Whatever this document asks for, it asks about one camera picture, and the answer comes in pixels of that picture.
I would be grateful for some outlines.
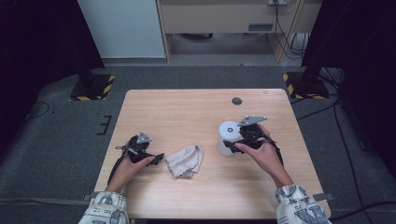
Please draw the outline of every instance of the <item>patterned sleeve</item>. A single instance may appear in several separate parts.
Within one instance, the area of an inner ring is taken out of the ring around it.
[[[331,223],[320,204],[308,197],[302,186],[284,186],[277,189],[275,194],[279,202],[276,209],[277,223]]]
[[[128,224],[129,218],[126,213],[125,197],[116,192],[100,192],[79,222],[79,224],[84,223]]]

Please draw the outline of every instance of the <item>black curtain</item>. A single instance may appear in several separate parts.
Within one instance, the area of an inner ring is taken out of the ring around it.
[[[324,0],[302,64],[316,63],[345,71],[340,88],[345,109],[364,147],[377,152],[393,175],[396,175],[395,8],[395,1]]]
[[[77,0],[0,0],[0,161],[40,89],[77,73],[61,27],[87,69],[104,67]]]

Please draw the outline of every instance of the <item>wall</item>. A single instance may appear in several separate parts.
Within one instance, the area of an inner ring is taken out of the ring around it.
[[[102,58],[165,58],[155,0],[78,0]]]

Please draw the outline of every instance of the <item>gray carpet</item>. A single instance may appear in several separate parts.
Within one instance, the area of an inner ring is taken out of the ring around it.
[[[82,195],[90,194],[128,90],[286,89],[282,74],[299,70],[299,67],[259,66],[108,67],[106,71],[116,76],[109,95],[103,101],[87,102],[69,101],[77,76],[52,83],[39,93],[37,104],[32,107],[29,119],[13,140],[11,152],[0,167],[0,199],[50,198],[80,201]],[[337,97],[302,100],[292,107],[296,118],[300,118],[331,105]],[[395,202],[395,178],[388,174],[374,152],[361,150],[360,141],[346,113],[339,106],[336,111],[356,171],[363,203]],[[112,117],[110,125],[106,134],[98,135],[104,131],[101,123],[107,121],[105,116]],[[335,200],[329,202],[332,217],[360,208],[332,108],[302,119],[299,125],[322,187],[335,197]],[[85,209],[86,206],[83,205],[0,203],[0,223],[77,223]],[[396,206],[377,206],[368,209],[367,214],[374,223],[394,223]],[[363,213],[358,213],[334,223],[364,224],[369,221]]]

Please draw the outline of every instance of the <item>power outlet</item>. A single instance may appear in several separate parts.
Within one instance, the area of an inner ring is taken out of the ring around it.
[[[268,0],[268,6],[278,5],[280,7],[290,4],[290,0]]]

